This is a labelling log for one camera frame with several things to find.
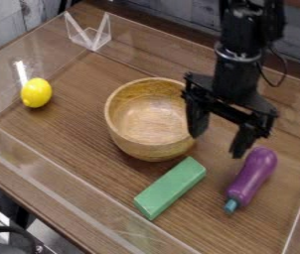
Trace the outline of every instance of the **cable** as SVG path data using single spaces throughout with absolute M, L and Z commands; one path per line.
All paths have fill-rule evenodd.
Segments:
M 281 56 L 281 54 L 276 51 L 276 49 L 273 49 L 273 47 L 269 47 L 269 50 L 271 50 L 271 52 L 277 56 L 277 58 L 279 58 L 279 59 L 281 60 L 281 62 L 283 62 L 283 76 L 281 76 L 279 82 L 277 82 L 277 83 L 273 83 L 273 82 L 268 79 L 268 77 L 265 76 L 265 74 L 264 74 L 264 72 L 263 72 L 263 67 L 261 67 L 261 63 L 260 63 L 260 62 L 256 63 L 256 66 L 257 66 L 257 68 L 259 68 L 261 77 L 264 78 L 265 82 L 267 82 L 272 87 L 279 87 L 279 86 L 281 85 L 281 83 L 283 83 L 283 81 L 284 81 L 284 79 L 285 79 L 285 77 L 287 77 L 287 73 L 288 73 L 287 60 L 285 60 L 285 58 Z

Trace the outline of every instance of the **lemon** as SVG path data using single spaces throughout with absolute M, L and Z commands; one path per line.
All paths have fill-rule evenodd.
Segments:
M 23 86 L 20 97 L 27 107 L 44 106 L 52 96 L 50 83 L 42 78 L 32 78 Z

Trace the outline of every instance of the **transparent enclosure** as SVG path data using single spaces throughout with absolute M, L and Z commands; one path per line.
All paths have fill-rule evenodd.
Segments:
M 82 244 L 98 253 L 300 253 L 300 80 L 288 76 L 279 89 L 260 84 L 281 114 L 272 138 L 259 142 L 276 151 L 279 170 L 249 208 L 235 217 L 222 212 L 243 161 L 227 153 L 236 129 L 213 117 L 189 153 L 208 179 L 149 222 L 133 197 L 178 160 L 149 164 L 118 151 L 103 103 L 133 79 L 213 75 L 216 54 L 94 8 L 69 15 L 78 27 L 62 15 L 0 51 L 0 165 L 85 221 L 97 239 Z M 279 79 L 279 72 L 265 71 Z M 36 76 L 51 82 L 55 97 L 30 110 L 19 92 Z

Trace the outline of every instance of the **green sponge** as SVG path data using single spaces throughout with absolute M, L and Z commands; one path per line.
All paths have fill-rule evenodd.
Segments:
M 148 219 L 153 220 L 205 176 L 205 167 L 192 157 L 186 158 L 134 198 L 134 205 Z

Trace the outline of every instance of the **wooden tabletop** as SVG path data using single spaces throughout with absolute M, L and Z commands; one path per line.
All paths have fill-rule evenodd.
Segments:
M 73 13 L 87 25 L 102 15 L 87 3 L 78 4 Z M 123 83 L 149 76 L 148 73 L 178 80 L 188 69 L 212 74 L 216 63 L 212 49 L 138 24 L 129 24 L 127 30 L 121 24 L 114 33 L 118 41 L 99 54 L 85 51 L 52 76 L 55 95 L 46 107 L 28 110 L 16 101 L 0 114 L 0 129 L 69 172 L 62 173 L 51 163 L 35 160 L 32 154 L 22 156 L 23 148 L 16 145 L 11 152 L 15 160 L 20 160 L 22 173 L 0 164 L 0 188 L 87 253 L 133 252 L 97 229 L 95 218 L 113 224 L 118 223 L 118 214 L 97 207 L 101 200 L 93 195 L 91 186 L 139 213 L 133 206 L 134 197 L 185 158 L 146 163 L 121 152 L 103 119 L 109 94 Z M 130 42 L 131 52 L 126 47 Z M 279 72 L 271 69 L 267 72 L 271 78 L 279 78 Z M 232 217 L 222 210 L 225 188 L 243 160 L 233 160 L 227 152 L 236 127 L 213 116 L 209 131 L 188 153 L 206 167 L 208 177 L 153 222 L 202 253 L 280 253 L 300 206 L 300 79 L 289 76 L 277 89 L 261 83 L 260 90 L 279 107 L 281 117 L 272 137 L 256 145 L 275 150 L 279 168 L 251 206 Z M 127 225 L 122 227 L 125 231 L 130 229 Z M 145 237 L 143 248 L 161 253 L 149 246 L 152 235 Z M 139 239 L 130 237 L 130 242 L 139 246 Z

